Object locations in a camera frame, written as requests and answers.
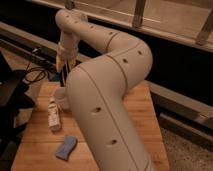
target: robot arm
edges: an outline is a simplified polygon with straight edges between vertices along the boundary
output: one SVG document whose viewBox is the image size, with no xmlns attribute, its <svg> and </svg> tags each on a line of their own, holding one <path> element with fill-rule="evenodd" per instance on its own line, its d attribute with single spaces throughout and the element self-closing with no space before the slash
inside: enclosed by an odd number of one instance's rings
<svg viewBox="0 0 213 171">
<path fill-rule="evenodd" d="M 140 39 L 90 24 L 75 10 L 60 10 L 58 55 L 69 58 L 81 38 L 103 55 L 75 67 L 66 82 L 72 113 L 101 171 L 155 170 L 122 98 L 149 73 L 152 54 Z"/>
</svg>

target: cable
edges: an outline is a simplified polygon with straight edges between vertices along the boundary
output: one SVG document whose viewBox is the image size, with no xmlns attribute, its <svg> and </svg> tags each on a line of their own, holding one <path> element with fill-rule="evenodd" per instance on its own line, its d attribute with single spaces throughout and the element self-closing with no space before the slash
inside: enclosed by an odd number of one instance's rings
<svg viewBox="0 0 213 171">
<path fill-rule="evenodd" d="M 42 66 L 29 68 L 30 64 L 32 63 L 32 58 L 36 57 L 36 55 L 39 52 L 41 52 L 41 47 L 37 47 L 33 49 L 32 52 L 30 53 L 29 63 L 25 69 L 26 71 L 25 81 L 27 82 L 28 85 L 41 81 L 45 77 L 50 79 L 50 74 L 55 73 L 55 70 L 53 69 L 53 67 L 50 65 L 47 65 L 46 60 L 40 61 Z M 29 79 L 29 74 L 32 74 L 33 72 L 38 72 L 38 74 L 34 77 L 34 79 Z"/>
</svg>

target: tile floor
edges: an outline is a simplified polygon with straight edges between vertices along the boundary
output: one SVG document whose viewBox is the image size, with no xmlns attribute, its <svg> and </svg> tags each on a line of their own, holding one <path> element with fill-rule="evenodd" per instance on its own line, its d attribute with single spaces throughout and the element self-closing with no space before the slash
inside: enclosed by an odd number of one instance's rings
<svg viewBox="0 0 213 171">
<path fill-rule="evenodd" d="M 8 63 L 13 68 L 24 69 L 27 61 L 3 49 Z M 34 100 L 42 82 L 33 84 L 27 92 Z M 19 122 L 30 117 L 31 110 L 20 113 Z M 212 171 L 213 170 L 213 137 L 199 131 L 181 120 L 167 114 L 161 114 L 159 124 L 167 150 L 171 171 Z M 9 171 L 17 147 L 10 143 L 3 156 L 0 157 L 0 171 Z"/>
</svg>

